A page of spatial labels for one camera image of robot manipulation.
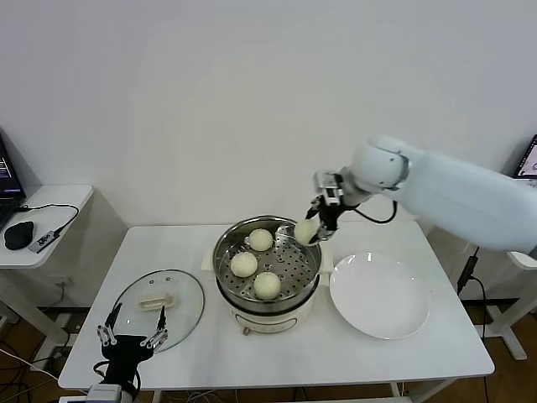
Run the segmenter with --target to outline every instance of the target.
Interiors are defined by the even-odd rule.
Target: white robotic arm
[[[315,185],[308,218],[318,212],[321,226],[314,242],[378,193],[478,246],[537,258],[537,191],[474,164],[383,137],[370,139],[341,171],[317,172]]]

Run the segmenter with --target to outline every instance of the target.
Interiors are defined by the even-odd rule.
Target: stainless steel pot
[[[248,235],[258,228],[273,234],[271,249],[258,252],[248,246]],[[280,315],[298,308],[312,296],[319,284],[321,248],[301,245],[295,240],[294,230],[292,220],[260,216],[238,222],[218,239],[212,267],[221,293],[235,307],[256,315]],[[244,251],[258,260],[258,271],[248,278],[236,277],[230,269],[232,257]],[[253,281],[264,271],[275,273],[282,284],[281,293],[271,301],[259,300],[253,292]]]

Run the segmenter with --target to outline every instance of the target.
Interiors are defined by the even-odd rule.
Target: wooden floor
[[[482,322],[482,308],[468,308],[468,313],[474,323]],[[70,323],[70,330],[75,331],[75,326],[80,326],[83,316],[75,316]],[[537,317],[527,315],[515,326],[514,331],[524,346],[528,359],[514,361],[509,351],[503,345],[501,339],[488,339],[487,349],[493,357],[496,365],[494,374],[487,378],[488,392],[491,403],[537,403]],[[27,322],[20,321],[17,325],[8,325],[0,335],[0,347],[10,350],[13,348],[17,354],[25,359],[31,359],[41,343],[43,337]],[[61,371],[65,358],[56,359],[49,367],[52,372],[58,374]],[[0,353],[0,384],[9,384],[13,380],[24,382],[29,388],[46,384],[38,389],[31,390],[32,403],[50,403],[57,401],[62,395],[78,395],[78,392],[61,390],[56,382],[41,373],[30,372],[27,369],[6,369],[18,367],[18,361]],[[406,385],[405,389],[412,389],[414,385]],[[19,402],[26,403],[27,396],[23,394],[19,400],[11,396],[24,390],[18,385],[0,385],[0,403]],[[197,402],[226,402],[236,403],[235,390],[219,390],[216,395],[207,395],[207,399],[201,397]],[[143,392],[138,401],[151,402],[151,392]],[[309,400],[338,400],[370,397],[388,397],[390,390],[387,385],[349,385],[327,386],[312,388],[283,388],[261,390],[239,390],[237,398],[240,403],[249,402],[281,402],[281,401],[304,401],[306,396]],[[162,399],[163,403],[185,402],[187,392],[167,392]],[[444,389],[441,393],[429,400],[430,403],[486,403],[483,380],[459,379],[453,385]]]

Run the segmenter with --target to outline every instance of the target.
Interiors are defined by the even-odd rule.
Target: steamed bun
[[[274,273],[265,271],[258,275],[253,282],[253,291],[260,300],[273,300],[282,289],[279,277]]]
[[[262,228],[254,229],[248,237],[250,247],[258,252],[269,249],[273,241],[272,233]]]
[[[317,233],[317,222],[314,220],[300,220],[295,225],[295,239],[304,246],[311,246],[311,237]]]
[[[232,258],[231,270],[237,277],[249,277],[258,269],[258,260],[250,252],[241,252]]]

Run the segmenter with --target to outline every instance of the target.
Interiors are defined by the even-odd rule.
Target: pot handle
[[[203,260],[201,261],[200,270],[205,271],[208,275],[211,275],[212,279],[216,278],[215,273],[212,270],[212,249],[208,250],[203,255]]]
[[[332,257],[332,250],[327,242],[323,242],[321,245],[321,267],[319,268],[320,275],[330,275],[334,272],[334,258]]]

